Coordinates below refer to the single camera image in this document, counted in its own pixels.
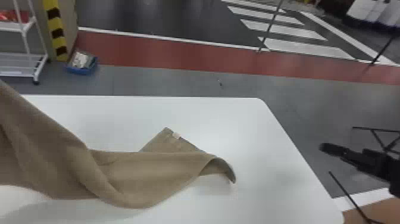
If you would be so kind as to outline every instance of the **white crosswalk stripe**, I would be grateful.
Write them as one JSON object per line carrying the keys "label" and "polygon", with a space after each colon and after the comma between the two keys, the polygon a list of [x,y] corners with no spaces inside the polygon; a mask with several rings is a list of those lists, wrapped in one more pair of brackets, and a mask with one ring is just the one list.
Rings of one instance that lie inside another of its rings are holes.
{"label": "white crosswalk stripe", "polygon": [[[257,21],[241,20],[249,29],[266,31],[268,29],[269,23],[261,23]],[[292,28],[287,26],[272,25],[271,33],[279,33],[284,35],[299,36],[302,38],[318,39],[326,41],[323,36],[319,35],[317,32],[312,30],[305,30],[299,28]]]}
{"label": "white crosswalk stripe", "polygon": [[[254,8],[260,8],[262,10],[272,10],[276,11],[275,6],[271,5],[265,5],[265,4],[260,4],[256,2],[249,2],[249,1],[243,1],[243,0],[222,0],[223,2],[228,2],[228,3],[233,3],[236,5],[244,5],[244,6],[249,6],[249,7],[254,7]],[[279,9],[280,13],[286,13],[285,11]]]}
{"label": "white crosswalk stripe", "polygon": [[[271,20],[274,14],[271,13],[264,13],[264,12],[259,12],[259,11],[254,11],[254,10],[247,10],[244,8],[238,8],[238,7],[233,7],[233,6],[228,6],[228,8],[235,14],[239,15],[247,15],[250,17],[256,17],[256,18],[266,18],[268,20]],[[304,25],[301,23],[299,20],[293,17],[288,17],[285,15],[277,15],[276,16],[276,21],[281,21],[285,23],[292,23],[292,24],[297,24],[297,25]]]}
{"label": "white crosswalk stripe", "polygon": [[298,54],[308,54],[308,55],[316,55],[316,56],[324,56],[324,57],[332,57],[332,58],[345,58],[351,59],[354,58],[347,54],[345,51],[340,48],[334,48],[331,46],[320,46],[309,43],[299,43],[299,42],[291,42],[291,41],[283,41],[278,39],[270,39],[267,38],[264,44],[275,51],[284,51],[284,52],[292,52]]}

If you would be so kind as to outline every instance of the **red floor stripe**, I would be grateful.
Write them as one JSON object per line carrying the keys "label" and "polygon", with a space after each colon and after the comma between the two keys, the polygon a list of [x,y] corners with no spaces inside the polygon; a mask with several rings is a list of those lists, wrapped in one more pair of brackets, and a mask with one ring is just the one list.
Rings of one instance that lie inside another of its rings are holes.
{"label": "red floor stripe", "polygon": [[101,64],[300,77],[400,85],[400,67],[281,52],[224,48],[148,38],[79,32],[79,49]]}

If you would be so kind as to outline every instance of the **black metal rod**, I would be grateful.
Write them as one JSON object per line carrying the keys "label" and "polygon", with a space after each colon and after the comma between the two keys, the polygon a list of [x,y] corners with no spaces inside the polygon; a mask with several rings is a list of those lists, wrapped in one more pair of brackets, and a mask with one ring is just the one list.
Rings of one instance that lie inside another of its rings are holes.
{"label": "black metal rod", "polygon": [[346,191],[346,189],[343,187],[343,185],[338,181],[338,179],[333,175],[331,171],[328,172],[329,175],[332,177],[332,179],[336,182],[336,184],[341,188],[343,193],[348,197],[348,199],[351,201],[351,203],[354,205],[354,207],[357,209],[359,214],[362,216],[362,218],[365,220],[366,223],[372,224],[371,220],[365,215],[365,213],[361,210],[361,208],[357,205],[357,203],[353,200],[353,198],[350,196],[350,194]]}
{"label": "black metal rod", "polygon": [[385,146],[383,150],[389,151],[392,153],[398,153],[396,151],[393,151],[392,148],[394,148],[396,146],[396,144],[399,140],[400,140],[400,135],[395,140],[393,140],[389,145]]}
{"label": "black metal rod", "polygon": [[372,60],[371,65],[375,64],[378,58],[386,51],[386,48],[389,47],[389,45],[396,37],[397,37],[396,32],[394,32],[393,35],[390,37],[389,41],[386,43],[386,45],[382,48],[382,50],[379,51],[378,55],[374,58],[374,60]]}
{"label": "black metal rod", "polygon": [[268,35],[270,34],[272,25],[273,25],[274,22],[275,22],[275,18],[276,18],[276,16],[277,16],[278,13],[279,13],[279,9],[280,9],[280,7],[282,6],[283,1],[284,1],[284,0],[280,0],[278,6],[276,7],[276,10],[275,10],[275,12],[274,12],[274,16],[272,17],[272,20],[271,20],[271,22],[270,22],[270,24],[269,24],[269,26],[268,26],[267,31],[265,31],[265,35],[264,35],[264,38],[263,38],[262,41],[261,41],[261,45],[260,45],[260,48],[258,49],[258,52],[260,52],[261,49],[264,47],[264,42],[265,42],[265,40],[267,39]]}
{"label": "black metal rod", "polygon": [[353,129],[361,129],[361,130],[376,130],[378,132],[396,132],[400,133],[400,130],[389,130],[389,129],[378,129],[378,128],[369,128],[369,127],[352,127]]}
{"label": "black metal rod", "polygon": [[379,136],[376,134],[375,130],[371,130],[372,135],[375,137],[376,141],[379,143],[379,145],[382,147],[383,150],[385,150],[385,145],[382,142],[382,140],[380,140]]}

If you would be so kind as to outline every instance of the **crosswalk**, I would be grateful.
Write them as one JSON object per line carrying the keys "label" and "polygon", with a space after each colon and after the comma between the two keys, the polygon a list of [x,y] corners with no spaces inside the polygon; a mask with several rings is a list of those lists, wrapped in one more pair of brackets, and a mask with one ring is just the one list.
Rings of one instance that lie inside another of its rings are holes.
{"label": "crosswalk", "polygon": [[[254,11],[254,10],[247,10],[245,8],[238,8],[238,7],[232,7],[232,6],[228,6],[228,8],[235,14],[247,15],[247,16],[256,17],[256,18],[266,18],[267,20],[271,20],[272,17],[274,16],[273,13],[265,13],[265,12],[259,12],[259,11]],[[300,22],[296,18],[288,17],[285,15],[278,15],[275,20],[285,22],[285,23],[304,25],[302,22]]]}
{"label": "crosswalk", "polygon": [[[246,25],[251,30],[265,31],[267,30],[269,24],[261,23],[257,21],[241,20],[244,25]],[[326,41],[326,39],[319,35],[317,32],[312,30],[305,30],[287,26],[273,25],[271,27],[271,33],[279,33],[284,35],[299,36],[302,38],[312,38]]]}
{"label": "crosswalk", "polygon": [[[228,4],[228,9],[240,17],[241,22],[250,30],[261,36],[268,29],[276,7],[262,5],[244,0],[222,0]],[[329,46],[328,40],[297,18],[290,16],[288,11],[281,10],[276,17],[279,24],[271,27],[271,34],[278,34],[280,39],[268,37],[264,45],[270,50],[291,52],[297,54],[316,55],[321,57],[343,58],[353,60],[354,57],[344,50]]]}

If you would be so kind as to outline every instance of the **white floor marking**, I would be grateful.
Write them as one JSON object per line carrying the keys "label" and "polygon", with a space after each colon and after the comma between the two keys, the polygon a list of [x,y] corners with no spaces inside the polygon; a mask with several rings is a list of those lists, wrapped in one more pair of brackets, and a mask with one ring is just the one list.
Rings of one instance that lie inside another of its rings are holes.
{"label": "white floor marking", "polygon": [[[223,2],[229,2],[233,3],[236,5],[244,5],[244,6],[250,6],[254,8],[260,8],[262,10],[272,10],[276,11],[276,7],[272,5],[265,5],[265,4],[260,4],[260,3],[255,3],[255,2],[249,2],[249,1],[243,1],[243,0],[221,0]],[[285,11],[279,9],[280,13],[286,13]]]}
{"label": "white floor marking", "polygon": [[332,57],[332,58],[344,58],[350,60],[354,59],[345,51],[331,46],[320,46],[309,43],[283,41],[270,38],[267,38],[264,43],[268,48],[275,51],[309,54],[309,55]]}
{"label": "white floor marking", "polygon": [[[233,7],[233,6],[228,6],[228,8],[235,14],[240,14],[240,15],[248,15],[251,17],[256,17],[256,18],[266,18],[268,20],[271,20],[274,14],[271,13],[264,13],[264,12],[259,12],[259,11],[254,11],[254,10],[247,10],[244,8],[238,8],[238,7]],[[298,25],[304,25],[301,23],[299,20],[293,17],[288,17],[285,15],[277,15],[276,16],[276,21],[281,21],[285,23],[293,23],[293,24],[298,24]]]}
{"label": "white floor marking", "polygon": [[[269,23],[261,23],[257,21],[241,20],[249,29],[266,31],[268,29]],[[326,41],[323,36],[319,35],[317,32],[312,30],[305,30],[299,28],[291,28],[287,26],[272,25],[271,33],[280,33],[291,36],[299,36],[302,38],[311,38]]]}
{"label": "white floor marking", "polygon": [[[352,194],[350,196],[360,207],[393,197],[387,188]],[[346,196],[334,198],[333,201],[340,211],[347,211],[355,208]]]}
{"label": "white floor marking", "polygon": [[96,29],[91,27],[79,27],[79,30],[86,31],[86,32],[93,32],[93,33],[107,33],[112,35],[120,35],[120,36],[132,36],[135,38],[150,38],[150,39],[157,39],[163,41],[175,41],[175,42],[184,42],[184,43],[197,43],[203,45],[211,45],[211,46],[220,46],[225,48],[238,48],[238,49],[247,49],[247,50],[258,50],[258,47],[255,46],[244,46],[244,45],[234,45],[234,44],[227,44],[227,43],[216,43],[210,41],[196,41],[190,39],[183,39],[183,38],[170,38],[168,36],[157,36],[157,35],[147,35],[142,33],[129,33],[129,32],[121,32],[121,31],[114,31],[114,30],[104,30],[104,29]]}
{"label": "white floor marking", "polygon": [[[313,15],[311,13],[305,13],[305,12],[300,12],[300,13],[303,14],[304,16],[306,16],[307,18],[309,18],[310,20],[312,20],[312,21],[318,23],[319,25],[327,28],[329,31],[331,31],[332,33],[338,35],[339,37],[341,37],[345,41],[349,42],[354,47],[358,48],[360,51],[365,52],[370,57],[374,58],[374,57],[376,57],[378,55],[378,53],[376,51],[372,50],[368,46],[366,46],[363,43],[361,43],[360,41],[352,38],[351,36],[347,35],[346,33],[340,31],[339,29],[333,27],[331,24],[329,24],[329,23],[323,21],[322,19],[316,17],[315,15]],[[397,65],[392,60],[386,58],[383,55],[379,58],[379,61],[382,64],[387,64],[387,65],[391,65],[391,66],[396,66]]]}

